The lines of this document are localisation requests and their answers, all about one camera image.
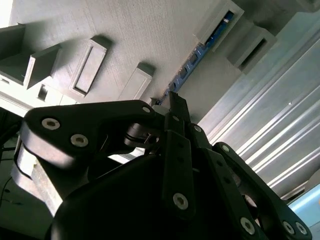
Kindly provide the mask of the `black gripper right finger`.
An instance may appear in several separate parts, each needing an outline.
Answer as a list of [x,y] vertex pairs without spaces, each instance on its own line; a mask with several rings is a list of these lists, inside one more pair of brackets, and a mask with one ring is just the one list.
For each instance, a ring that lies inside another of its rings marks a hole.
[[198,125],[191,123],[187,102],[176,96],[177,115],[185,123],[195,148],[200,174],[214,186],[221,205],[217,234],[222,240],[311,240],[306,224],[227,144],[209,143]]

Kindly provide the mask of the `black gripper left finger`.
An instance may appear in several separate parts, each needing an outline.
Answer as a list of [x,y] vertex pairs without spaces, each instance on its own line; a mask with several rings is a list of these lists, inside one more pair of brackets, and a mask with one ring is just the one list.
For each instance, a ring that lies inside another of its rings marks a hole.
[[50,213],[195,213],[190,115],[168,95],[159,113],[141,100],[40,107],[23,119],[20,159]]

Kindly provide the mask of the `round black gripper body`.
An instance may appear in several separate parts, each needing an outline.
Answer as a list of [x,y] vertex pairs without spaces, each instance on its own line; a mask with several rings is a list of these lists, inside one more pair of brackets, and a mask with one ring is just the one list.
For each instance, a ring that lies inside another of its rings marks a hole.
[[190,157],[141,156],[72,192],[49,238],[235,240],[235,220],[211,180]]

